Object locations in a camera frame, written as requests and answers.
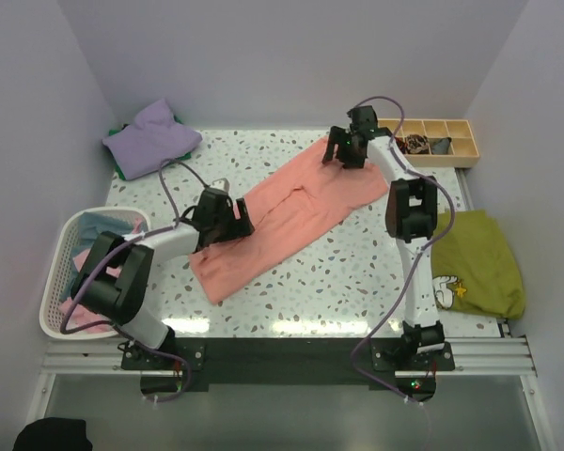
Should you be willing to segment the salmon pink t-shirt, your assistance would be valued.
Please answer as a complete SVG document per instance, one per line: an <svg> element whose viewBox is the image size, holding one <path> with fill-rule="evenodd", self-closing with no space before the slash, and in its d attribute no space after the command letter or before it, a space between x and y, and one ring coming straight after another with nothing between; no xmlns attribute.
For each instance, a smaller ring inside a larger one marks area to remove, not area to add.
<svg viewBox="0 0 564 451"><path fill-rule="evenodd" d="M387 193L383 173L373 163L361 169L322 163L326 145L325 137L319 139L245 195L255 228L250 236L189 256L210 303L222 302Z"/></svg>

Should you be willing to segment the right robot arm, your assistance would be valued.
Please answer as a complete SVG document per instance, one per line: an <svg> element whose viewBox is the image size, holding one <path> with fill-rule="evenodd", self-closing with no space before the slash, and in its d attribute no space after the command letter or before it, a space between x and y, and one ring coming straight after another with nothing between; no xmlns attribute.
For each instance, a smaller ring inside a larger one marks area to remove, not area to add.
<svg viewBox="0 0 564 451"><path fill-rule="evenodd" d="M389 183L384 220L387 233L396 240L405 281L403 333L396 354L406 366L419 369L445 341L431 274L438 188L434 179L417 173L400 153L391 131L378 125L372 106L356 106L347 116L348 128L330 129L322 162L337 159L346 169L361 169L370 161Z"/></svg>

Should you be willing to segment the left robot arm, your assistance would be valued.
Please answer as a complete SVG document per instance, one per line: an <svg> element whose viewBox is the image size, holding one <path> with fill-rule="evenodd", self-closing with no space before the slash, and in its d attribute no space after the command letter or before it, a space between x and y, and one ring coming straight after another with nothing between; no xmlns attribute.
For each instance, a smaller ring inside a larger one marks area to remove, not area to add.
<svg viewBox="0 0 564 451"><path fill-rule="evenodd" d="M219 188L205 188L189 212L189 218L178 217L160 229L126 237L101 233L71 287L72 304L60 333L107 325L144 346L142 355L153 367L170 366L176 357L175 333L144 306L151 270L254 231L245 200L233 200Z"/></svg>

